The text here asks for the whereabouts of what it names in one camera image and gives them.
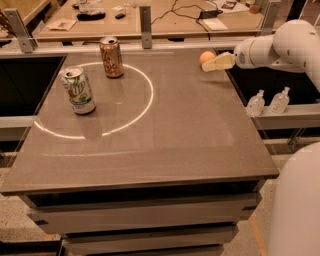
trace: soda can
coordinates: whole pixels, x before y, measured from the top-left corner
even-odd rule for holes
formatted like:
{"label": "soda can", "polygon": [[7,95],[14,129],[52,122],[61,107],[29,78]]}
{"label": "soda can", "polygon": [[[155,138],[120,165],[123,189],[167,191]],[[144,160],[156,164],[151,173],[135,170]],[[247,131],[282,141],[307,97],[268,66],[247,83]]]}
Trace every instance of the soda can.
{"label": "soda can", "polygon": [[116,37],[105,37],[100,41],[100,52],[106,76],[116,78],[123,75],[120,44]]}
{"label": "soda can", "polygon": [[76,114],[88,114],[95,109],[89,79],[81,67],[64,69],[61,80]]}

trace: wire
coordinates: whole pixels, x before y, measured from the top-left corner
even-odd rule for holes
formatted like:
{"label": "wire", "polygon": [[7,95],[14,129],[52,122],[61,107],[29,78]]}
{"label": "wire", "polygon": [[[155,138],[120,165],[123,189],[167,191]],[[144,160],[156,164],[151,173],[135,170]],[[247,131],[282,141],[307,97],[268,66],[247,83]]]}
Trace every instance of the wire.
{"label": "wire", "polygon": [[195,18],[195,17],[189,16],[189,15],[177,13],[177,11],[179,11],[179,10],[181,10],[181,9],[185,9],[185,8],[197,7],[197,8],[199,8],[201,11],[203,11],[204,9],[201,8],[200,6],[196,5],[196,4],[194,4],[194,5],[188,5],[188,6],[180,6],[180,7],[178,7],[178,8],[175,9],[175,5],[177,4],[177,2],[178,2],[178,0],[175,0],[174,3],[173,3],[173,5],[171,6],[171,9],[170,9],[169,11],[166,11],[166,12],[165,12],[164,14],[162,14],[160,17],[157,17],[156,19],[154,19],[154,20],[151,22],[151,25],[153,25],[157,20],[161,20],[161,19],[162,19],[163,17],[165,17],[167,14],[169,14],[169,13],[174,13],[174,14],[177,15],[177,16],[186,17],[186,18],[195,20],[196,23],[199,24],[199,25],[207,32],[207,34],[208,34],[208,39],[209,39],[209,41],[210,41],[210,33],[209,33],[209,31],[206,29],[206,27],[199,22],[200,17]]}

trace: gray tabletop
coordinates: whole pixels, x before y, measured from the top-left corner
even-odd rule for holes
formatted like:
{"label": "gray tabletop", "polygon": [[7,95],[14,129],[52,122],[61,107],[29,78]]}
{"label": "gray tabletop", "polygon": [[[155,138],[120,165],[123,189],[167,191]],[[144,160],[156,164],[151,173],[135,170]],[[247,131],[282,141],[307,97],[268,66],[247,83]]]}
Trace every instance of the gray tabletop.
{"label": "gray tabletop", "polygon": [[205,49],[123,52],[106,78],[100,53],[83,65],[96,110],[73,113],[58,76],[1,192],[85,191],[264,179],[278,175],[226,72],[205,73]]}

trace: spray bottle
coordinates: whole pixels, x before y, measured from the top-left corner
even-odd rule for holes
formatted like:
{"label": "spray bottle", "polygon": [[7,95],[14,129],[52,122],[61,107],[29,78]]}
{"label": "spray bottle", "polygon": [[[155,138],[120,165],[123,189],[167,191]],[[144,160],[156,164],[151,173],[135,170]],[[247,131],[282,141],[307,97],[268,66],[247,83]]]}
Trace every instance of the spray bottle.
{"label": "spray bottle", "polygon": [[271,103],[270,103],[270,109],[272,112],[277,113],[277,114],[281,114],[284,112],[284,110],[286,109],[286,107],[289,104],[289,96],[288,96],[288,92],[289,92],[290,88],[289,87],[285,87],[284,90],[280,93],[277,93]]}
{"label": "spray bottle", "polygon": [[261,115],[265,104],[263,93],[264,90],[259,90],[259,93],[251,97],[251,99],[249,100],[248,105],[246,107],[248,116],[255,117]]}

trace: paper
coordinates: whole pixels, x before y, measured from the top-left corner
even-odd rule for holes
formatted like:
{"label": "paper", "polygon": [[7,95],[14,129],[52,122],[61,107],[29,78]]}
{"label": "paper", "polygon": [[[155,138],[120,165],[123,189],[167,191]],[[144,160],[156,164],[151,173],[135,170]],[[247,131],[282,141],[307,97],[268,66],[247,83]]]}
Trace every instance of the paper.
{"label": "paper", "polygon": [[115,6],[115,7],[112,8],[112,10],[114,10],[116,12],[119,12],[119,11],[125,10],[125,8],[122,7],[122,6]]}
{"label": "paper", "polygon": [[50,30],[68,31],[73,27],[73,25],[76,22],[77,22],[76,20],[59,19],[59,20],[47,25],[47,28],[49,28]]}
{"label": "paper", "polygon": [[[215,4],[217,4],[218,8],[220,10],[222,10],[224,13],[234,13],[234,12],[243,12],[243,11],[248,11],[249,8],[247,6],[245,6],[242,3],[237,3],[233,9],[226,9],[226,8],[222,8],[222,6],[225,4],[227,0],[218,0],[218,1],[214,1]],[[216,5],[210,1],[207,1],[209,4],[211,4],[212,6],[216,7]]]}
{"label": "paper", "polygon": [[203,22],[212,30],[228,30],[226,25],[224,25],[218,18],[205,19]]}

